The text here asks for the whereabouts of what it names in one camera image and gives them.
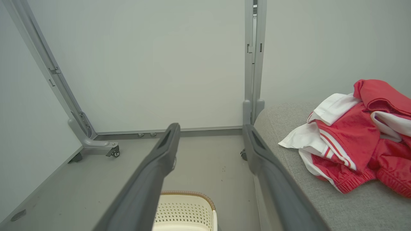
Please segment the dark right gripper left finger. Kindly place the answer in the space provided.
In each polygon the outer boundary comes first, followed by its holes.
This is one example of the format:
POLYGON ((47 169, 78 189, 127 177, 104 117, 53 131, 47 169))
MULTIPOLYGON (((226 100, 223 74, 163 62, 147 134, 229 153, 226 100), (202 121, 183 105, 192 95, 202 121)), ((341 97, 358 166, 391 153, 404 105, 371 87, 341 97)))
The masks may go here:
POLYGON ((173 171, 180 125, 172 123, 115 197, 94 231, 151 231, 164 178, 173 171))

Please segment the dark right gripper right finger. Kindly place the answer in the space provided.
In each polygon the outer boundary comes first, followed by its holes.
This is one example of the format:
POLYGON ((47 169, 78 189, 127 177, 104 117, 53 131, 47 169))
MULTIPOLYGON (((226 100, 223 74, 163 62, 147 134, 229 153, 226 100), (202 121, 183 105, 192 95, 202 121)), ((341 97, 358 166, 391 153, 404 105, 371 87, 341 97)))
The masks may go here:
POLYGON ((330 228, 300 189, 282 162, 251 124, 243 138, 249 169, 260 188, 259 208, 263 231, 329 231, 330 228))

